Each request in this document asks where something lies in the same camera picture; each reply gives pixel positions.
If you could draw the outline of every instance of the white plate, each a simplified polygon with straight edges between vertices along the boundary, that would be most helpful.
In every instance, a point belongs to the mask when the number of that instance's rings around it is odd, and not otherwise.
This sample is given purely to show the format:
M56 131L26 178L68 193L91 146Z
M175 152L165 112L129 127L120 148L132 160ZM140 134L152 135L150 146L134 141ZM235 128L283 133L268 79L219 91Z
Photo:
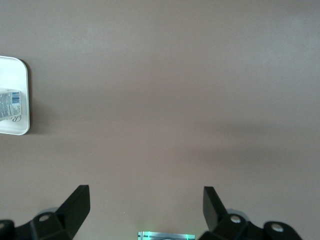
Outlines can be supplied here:
M0 89L20 91L21 117L0 121L0 133L23 135L30 128L28 71L19 59L0 56Z

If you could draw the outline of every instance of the screw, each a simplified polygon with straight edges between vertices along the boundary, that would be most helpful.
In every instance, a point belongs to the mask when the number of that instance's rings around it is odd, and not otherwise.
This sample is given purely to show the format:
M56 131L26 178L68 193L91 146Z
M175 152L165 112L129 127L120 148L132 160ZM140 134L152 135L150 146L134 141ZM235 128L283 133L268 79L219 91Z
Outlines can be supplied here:
M230 217L230 219L231 219L231 221L232 221L233 223L235 223L235 224L241 223L240 217L238 217L238 216L236 216L236 215L232 215L232 216Z
M44 222L44 221L47 221L49 219L49 215L43 215L41 217L39 217L39 222Z
M278 233L282 233L284 231L284 228L277 223L272 223L271 228Z

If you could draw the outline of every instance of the printed label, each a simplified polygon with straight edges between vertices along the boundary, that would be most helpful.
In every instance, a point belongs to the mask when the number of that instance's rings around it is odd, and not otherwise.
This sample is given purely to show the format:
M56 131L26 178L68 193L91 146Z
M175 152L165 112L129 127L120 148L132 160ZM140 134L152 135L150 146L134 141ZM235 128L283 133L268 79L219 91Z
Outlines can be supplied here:
M0 121L21 115L19 91L0 93Z

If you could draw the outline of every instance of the barcode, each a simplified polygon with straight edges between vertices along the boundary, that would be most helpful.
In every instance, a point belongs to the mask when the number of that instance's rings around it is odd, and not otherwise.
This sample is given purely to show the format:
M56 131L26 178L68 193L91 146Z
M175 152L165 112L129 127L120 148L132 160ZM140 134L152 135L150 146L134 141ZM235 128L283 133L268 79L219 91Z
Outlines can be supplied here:
M20 103L20 94L18 91L14 91L11 96L12 96L12 104Z

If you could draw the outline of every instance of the product package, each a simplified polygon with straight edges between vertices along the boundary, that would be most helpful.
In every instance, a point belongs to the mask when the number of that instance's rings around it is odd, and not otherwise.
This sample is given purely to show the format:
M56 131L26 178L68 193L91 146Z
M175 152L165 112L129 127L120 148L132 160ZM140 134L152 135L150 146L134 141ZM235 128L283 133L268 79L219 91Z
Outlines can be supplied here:
M20 91L0 89L0 121L21 115Z

